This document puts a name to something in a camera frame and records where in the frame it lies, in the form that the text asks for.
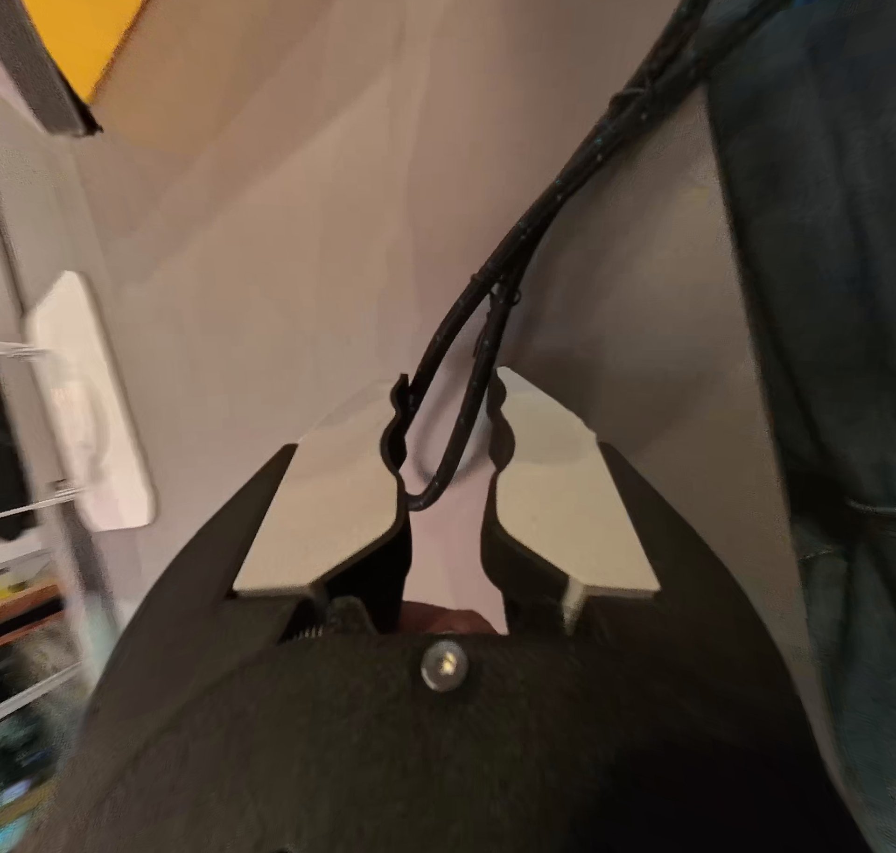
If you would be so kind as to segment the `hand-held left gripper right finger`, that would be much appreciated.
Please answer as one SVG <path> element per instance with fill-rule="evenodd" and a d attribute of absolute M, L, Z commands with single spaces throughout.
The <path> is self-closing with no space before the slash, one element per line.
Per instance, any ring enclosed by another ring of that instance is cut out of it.
<path fill-rule="evenodd" d="M 596 434 L 505 366 L 487 414 L 484 571 L 506 625 L 576 627 L 590 601 L 652 601 L 659 579 Z"/>

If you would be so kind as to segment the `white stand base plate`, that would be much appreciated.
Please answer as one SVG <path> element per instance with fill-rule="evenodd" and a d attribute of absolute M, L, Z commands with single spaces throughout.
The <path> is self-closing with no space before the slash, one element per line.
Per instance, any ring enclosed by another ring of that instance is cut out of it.
<path fill-rule="evenodd" d="M 2 518 L 73 503 L 91 532 L 154 522 L 156 498 L 89 283 L 67 270 L 24 317 L 24 341 L 2 360 L 29 365 L 63 467 L 52 495 Z"/>

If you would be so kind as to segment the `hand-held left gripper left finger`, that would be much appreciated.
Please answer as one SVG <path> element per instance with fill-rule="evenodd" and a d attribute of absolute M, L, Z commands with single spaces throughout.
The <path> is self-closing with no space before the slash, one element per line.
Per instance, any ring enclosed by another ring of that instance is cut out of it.
<path fill-rule="evenodd" d="M 298 441 L 233 583 L 242 597 L 309 592 L 390 541 L 406 522 L 409 379 L 377 381 Z"/>

